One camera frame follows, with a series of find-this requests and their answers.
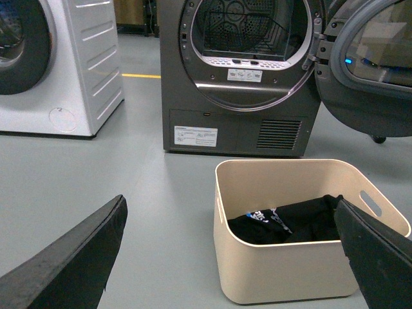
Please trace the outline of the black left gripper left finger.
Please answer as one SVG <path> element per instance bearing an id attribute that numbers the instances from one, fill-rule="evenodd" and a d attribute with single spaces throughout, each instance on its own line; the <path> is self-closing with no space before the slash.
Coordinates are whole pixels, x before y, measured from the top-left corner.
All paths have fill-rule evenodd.
<path id="1" fill-rule="evenodd" d="M 1 276 L 1 308 L 98 308 L 128 215 L 115 196 L 29 260 Z"/>

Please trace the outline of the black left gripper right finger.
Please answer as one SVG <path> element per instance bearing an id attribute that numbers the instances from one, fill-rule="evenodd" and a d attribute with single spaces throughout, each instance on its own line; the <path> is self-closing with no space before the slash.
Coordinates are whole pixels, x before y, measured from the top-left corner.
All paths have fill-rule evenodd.
<path id="1" fill-rule="evenodd" d="M 411 240 L 341 200 L 335 224 L 369 308 L 411 308 Z"/>

